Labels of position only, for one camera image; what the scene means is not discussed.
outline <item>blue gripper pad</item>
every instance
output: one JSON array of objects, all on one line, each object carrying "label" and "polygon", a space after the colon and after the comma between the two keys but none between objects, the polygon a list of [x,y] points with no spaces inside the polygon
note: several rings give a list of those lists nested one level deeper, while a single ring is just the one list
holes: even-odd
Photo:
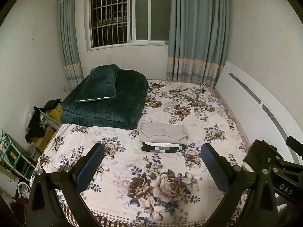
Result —
[{"label": "blue gripper pad", "polygon": [[76,187],[78,193],[87,190],[87,186],[90,184],[103,159],[104,147],[100,144],[77,175]]},{"label": "blue gripper pad", "polygon": [[213,180],[215,181],[218,189],[225,192],[226,194],[229,191],[228,176],[223,170],[222,164],[218,161],[221,156],[217,154],[215,149],[209,143],[202,145],[200,156],[208,171],[210,172]]}]

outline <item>green rack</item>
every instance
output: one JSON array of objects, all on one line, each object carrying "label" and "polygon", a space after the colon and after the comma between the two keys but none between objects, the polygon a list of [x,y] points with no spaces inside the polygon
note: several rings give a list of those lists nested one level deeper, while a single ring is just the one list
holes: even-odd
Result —
[{"label": "green rack", "polygon": [[12,171],[29,181],[35,165],[17,149],[8,134],[2,131],[0,135],[0,163],[4,161]]}]

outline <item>window sill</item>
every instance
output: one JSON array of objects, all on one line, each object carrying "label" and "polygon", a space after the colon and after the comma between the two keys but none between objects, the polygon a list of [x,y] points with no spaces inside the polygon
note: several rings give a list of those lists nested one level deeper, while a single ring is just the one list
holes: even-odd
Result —
[{"label": "window sill", "polygon": [[87,51],[93,51],[93,50],[101,50],[101,49],[108,49],[108,48],[116,48],[116,47],[126,47],[126,46],[168,46],[164,43],[129,43],[129,44],[114,44],[114,45],[106,45],[106,46],[100,46],[95,48],[87,49]]}]

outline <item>dark green comforter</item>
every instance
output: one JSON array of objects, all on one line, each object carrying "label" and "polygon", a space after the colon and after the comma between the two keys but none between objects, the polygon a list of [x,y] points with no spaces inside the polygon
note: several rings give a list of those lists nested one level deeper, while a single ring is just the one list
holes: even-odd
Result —
[{"label": "dark green comforter", "polygon": [[134,129],[136,127],[148,88],[148,82],[144,75],[133,70],[119,70],[115,98],[76,103],[75,98],[86,80],[87,77],[62,102],[61,123],[121,129]]}]

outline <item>metal screw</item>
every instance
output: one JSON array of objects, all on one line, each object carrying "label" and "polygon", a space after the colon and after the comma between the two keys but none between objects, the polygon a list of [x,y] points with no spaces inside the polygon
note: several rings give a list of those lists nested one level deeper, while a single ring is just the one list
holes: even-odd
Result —
[{"label": "metal screw", "polygon": [[37,174],[41,175],[43,173],[43,171],[44,171],[43,169],[40,169],[40,170],[37,171]]},{"label": "metal screw", "polygon": [[239,171],[241,171],[241,167],[238,166],[238,165],[235,165],[235,166],[234,166],[234,170],[235,170],[236,172],[239,172]]},{"label": "metal screw", "polygon": [[263,173],[264,175],[267,175],[267,174],[268,174],[268,170],[267,170],[267,169],[262,169],[262,173]]},{"label": "metal screw", "polygon": [[64,171],[70,172],[72,170],[72,166],[66,166],[64,167]]}]

